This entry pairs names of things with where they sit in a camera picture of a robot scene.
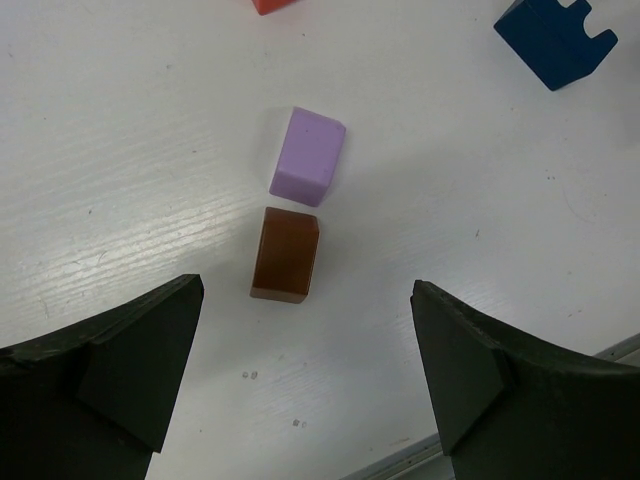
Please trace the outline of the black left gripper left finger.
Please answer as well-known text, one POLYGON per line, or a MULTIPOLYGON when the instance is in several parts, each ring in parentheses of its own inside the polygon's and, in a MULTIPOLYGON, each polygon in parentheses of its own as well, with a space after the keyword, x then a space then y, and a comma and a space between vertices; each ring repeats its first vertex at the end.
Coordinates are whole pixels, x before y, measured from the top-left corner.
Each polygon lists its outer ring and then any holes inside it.
POLYGON ((4 479, 143 479, 168 432, 204 286, 181 275, 1 351, 4 479))

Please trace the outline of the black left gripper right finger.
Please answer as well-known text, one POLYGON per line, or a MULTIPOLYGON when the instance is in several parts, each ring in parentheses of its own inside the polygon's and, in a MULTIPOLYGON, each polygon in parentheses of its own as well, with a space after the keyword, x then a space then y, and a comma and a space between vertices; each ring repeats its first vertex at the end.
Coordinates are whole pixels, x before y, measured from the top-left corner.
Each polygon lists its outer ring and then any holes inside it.
POLYGON ((459 479, 635 479, 639 370, 481 313, 433 283, 411 296, 443 453, 459 479))

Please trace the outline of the brown rectangular wood block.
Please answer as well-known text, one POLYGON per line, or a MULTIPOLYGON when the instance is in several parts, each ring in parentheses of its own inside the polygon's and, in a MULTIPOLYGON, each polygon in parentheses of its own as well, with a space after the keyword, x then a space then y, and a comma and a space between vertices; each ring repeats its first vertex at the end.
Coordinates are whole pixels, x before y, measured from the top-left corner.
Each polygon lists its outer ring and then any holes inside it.
POLYGON ((302 303, 309 294, 319 236, 315 216, 267 207, 250 296, 302 303))

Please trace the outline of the purple wood cube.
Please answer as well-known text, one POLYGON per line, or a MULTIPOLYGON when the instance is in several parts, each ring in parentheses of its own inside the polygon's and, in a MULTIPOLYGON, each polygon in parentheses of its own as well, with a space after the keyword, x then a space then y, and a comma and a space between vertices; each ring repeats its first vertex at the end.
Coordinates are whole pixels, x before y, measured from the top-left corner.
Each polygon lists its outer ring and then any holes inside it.
POLYGON ((294 107, 269 193, 318 207, 332 183, 345 137, 341 122, 294 107))

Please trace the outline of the blue notched wood block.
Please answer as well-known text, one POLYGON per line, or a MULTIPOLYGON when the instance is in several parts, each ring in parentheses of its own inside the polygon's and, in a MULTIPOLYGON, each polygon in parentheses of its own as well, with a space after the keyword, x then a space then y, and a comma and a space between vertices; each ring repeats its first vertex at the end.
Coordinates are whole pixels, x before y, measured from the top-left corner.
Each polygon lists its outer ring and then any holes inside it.
POLYGON ((551 91, 591 75, 618 43, 610 29, 589 36, 592 10, 586 0, 563 6, 557 0, 518 0, 494 30, 551 91))

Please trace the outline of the orange-red wood cube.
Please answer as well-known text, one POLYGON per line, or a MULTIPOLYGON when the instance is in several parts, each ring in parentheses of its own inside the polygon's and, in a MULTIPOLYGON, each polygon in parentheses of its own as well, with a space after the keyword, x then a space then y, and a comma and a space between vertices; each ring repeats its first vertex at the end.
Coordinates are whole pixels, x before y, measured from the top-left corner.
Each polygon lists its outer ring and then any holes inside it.
POLYGON ((296 0, 252 0, 252 3, 257 13, 264 16, 278 11, 295 1, 296 0))

